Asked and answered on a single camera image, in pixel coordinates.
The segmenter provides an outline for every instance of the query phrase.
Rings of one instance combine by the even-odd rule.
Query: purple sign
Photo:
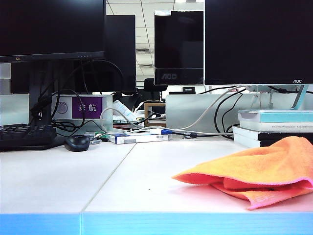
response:
[[[102,97],[81,97],[82,104],[78,97],[72,97],[72,118],[100,118],[102,112]]]

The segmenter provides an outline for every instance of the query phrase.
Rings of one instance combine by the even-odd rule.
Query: computer monitor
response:
[[[205,84],[313,83],[312,0],[206,0]]]
[[[106,56],[122,72],[101,62],[84,67],[89,92],[136,91],[135,15],[110,15],[106,18]],[[85,92],[82,73],[75,76],[75,90]]]
[[[0,0],[0,61],[104,56],[104,0]]]
[[[203,11],[156,13],[155,68],[156,85],[203,85]]]

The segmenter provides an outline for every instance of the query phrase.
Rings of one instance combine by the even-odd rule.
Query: ceiling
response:
[[[136,16],[136,79],[154,77],[156,10],[203,10],[202,0],[107,0],[107,15]]]

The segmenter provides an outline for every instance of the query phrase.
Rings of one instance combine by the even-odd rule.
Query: aoc logo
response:
[[[177,74],[176,73],[165,73],[162,76],[162,80],[176,80]]]

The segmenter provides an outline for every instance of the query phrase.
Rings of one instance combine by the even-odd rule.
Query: blue usb connector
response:
[[[160,129],[160,128],[155,128],[155,129],[150,130],[150,134],[153,134],[153,135],[169,135],[172,133],[173,132],[170,130]]]

